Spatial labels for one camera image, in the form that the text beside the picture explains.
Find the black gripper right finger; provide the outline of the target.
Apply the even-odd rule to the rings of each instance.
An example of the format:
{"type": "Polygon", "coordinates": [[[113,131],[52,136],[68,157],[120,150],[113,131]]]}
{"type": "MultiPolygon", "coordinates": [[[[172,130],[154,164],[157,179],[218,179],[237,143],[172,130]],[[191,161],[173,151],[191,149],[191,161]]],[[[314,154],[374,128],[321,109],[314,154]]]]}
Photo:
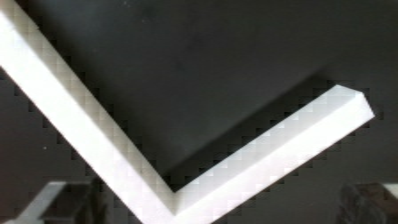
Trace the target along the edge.
{"type": "Polygon", "coordinates": [[[398,224],[398,183],[342,186],[335,224],[398,224]]]}

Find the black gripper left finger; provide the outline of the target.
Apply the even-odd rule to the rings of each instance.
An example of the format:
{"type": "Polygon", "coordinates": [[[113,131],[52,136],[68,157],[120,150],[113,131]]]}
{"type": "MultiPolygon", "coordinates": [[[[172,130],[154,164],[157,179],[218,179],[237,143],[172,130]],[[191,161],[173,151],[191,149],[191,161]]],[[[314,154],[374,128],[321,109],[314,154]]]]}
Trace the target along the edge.
{"type": "Polygon", "coordinates": [[[49,182],[12,224],[106,224],[106,203],[97,180],[49,182]]]}

